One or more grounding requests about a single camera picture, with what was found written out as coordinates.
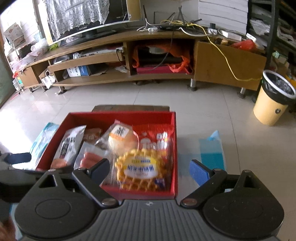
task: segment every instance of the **orange plastic bag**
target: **orange plastic bag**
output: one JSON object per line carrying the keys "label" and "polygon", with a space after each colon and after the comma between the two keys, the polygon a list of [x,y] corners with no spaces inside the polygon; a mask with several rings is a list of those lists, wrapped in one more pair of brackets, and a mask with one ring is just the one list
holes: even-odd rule
{"label": "orange plastic bag", "polygon": [[256,44],[251,39],[237,42],[237,43],[234,43],[230,46],[237,48],[237,49],[245,50],[245,51],[253,51],[257,48]]}
{"label": "orange plastic bag", "polygon": [[134,68],[138,68],[140,66],[139,55],[138,55],[139,47],[157,47],[157,48],[163,49],[166,52],[169,51],[169,53],[174,57],[181,57],[183,60],[180,64],[167,64],[173,73],[178,73],[182,70],[184,70],[187,74],[192,73],[193,69],[190,65],[190,52],[189,52],[190,49],[189,49],[189,46],[187,45],[184,46],[184,45],[178,44],[176,41],[173,41],[172,46],[170,48],[170,40],[168,39],[158,39],[156,41],[150,40],[141,45],[137,45],[135,46],[133,51],[133,59],[134,59],[133,67]]}

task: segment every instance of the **cabinet door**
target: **cabinet door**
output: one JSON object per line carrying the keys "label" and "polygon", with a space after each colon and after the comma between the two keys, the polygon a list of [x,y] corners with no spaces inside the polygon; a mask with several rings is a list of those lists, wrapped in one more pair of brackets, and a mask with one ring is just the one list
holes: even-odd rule
{"label": "cabinet door", "polygon": [[24,69],[23,72],[19,72],[19,77],[22,80],[25,88],[39,84],[32,67]]}
{"label": "cabinet door", "polygon": [[236,87],[257,90],[266,58],[259,54],[236,49],[230,46],[217,45],[228,59],[232,71],[239,79],[254,78],[257,80],[238,81],[232,75],[225,58],[210,43],[196,42],[194,47],[194,79]]}

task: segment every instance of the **tile floor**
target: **tile floor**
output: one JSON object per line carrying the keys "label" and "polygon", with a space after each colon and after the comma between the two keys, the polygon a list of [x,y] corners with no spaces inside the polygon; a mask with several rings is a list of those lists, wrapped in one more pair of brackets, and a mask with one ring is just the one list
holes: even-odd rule
{"label": "tile floor", "polygon": [[[197,92],[189,92],[187,82],[90,85],[59,96],[57,87],[45,93],[41,88],[33,94],[27,90],[0,109],[0,150],[27,152],[48,122],[60,124],[69,112],[91,111],[98,104],[169,105],[177,113],[178,153],[196,153],[198,139],[219,130],[228,173],[252,170],[284,207],[279,238],[296,240],[294,115],[285,113],[276,126],[267,127],[254,116],[250,97],[238,98],[237,88],[202,83]],[[196,188],[187,171],[189,161],[179,160],[178,199]]]}

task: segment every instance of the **black trash bag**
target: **black trash bag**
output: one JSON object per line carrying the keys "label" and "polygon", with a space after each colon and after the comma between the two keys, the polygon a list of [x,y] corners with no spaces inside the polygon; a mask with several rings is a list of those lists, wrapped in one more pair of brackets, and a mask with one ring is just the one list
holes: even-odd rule
{"label": "black trash bag", "polygon": [[[267,78],[273,82],[278,88],[282,91],[286,92],[287,94],[294,95],[293,89],[282,80],[280,77],[272,74],[266,73]],[[270,83],[268,83],[265,78],[262,79],[262,88],[264,89],[265,93],[274,101],[283,104],[283,105],[293,105],[295,103],[295,99],[291,99],[283,94],[279,93],[275,88],[273,88]]]}

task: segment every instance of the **red box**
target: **red box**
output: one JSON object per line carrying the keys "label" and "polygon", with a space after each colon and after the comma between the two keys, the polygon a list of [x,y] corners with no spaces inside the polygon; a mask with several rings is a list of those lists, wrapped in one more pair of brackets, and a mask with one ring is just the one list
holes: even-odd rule
{"label": "red box", "polygon": [[60,142],[69,129],[77,126],[87,125],[88,128],[100,127],[106,131],[115,120],[128,125],[143,124],[170,124],[174,130],[173,134],[173,169],[172,181],[169,191],[126,191],[117,187],[102,186],[102,188],[117,200],[123,199],[173,199],[178,194],[178,161],[177,161],[177,132],[175,112],[156,111],[126,111],[126,112],[81,112],[69,113],[64,119],[52,140],[43,153],[37,168],[48,170],[58,149]]}
{"label": "red box", "polygon": [[159,66],[156,69],[153,69],[155,66],[148,67],[138,67],[137,74],[186,74],[185,70],[181,70],[178,73],[173,73],[169,66]]}

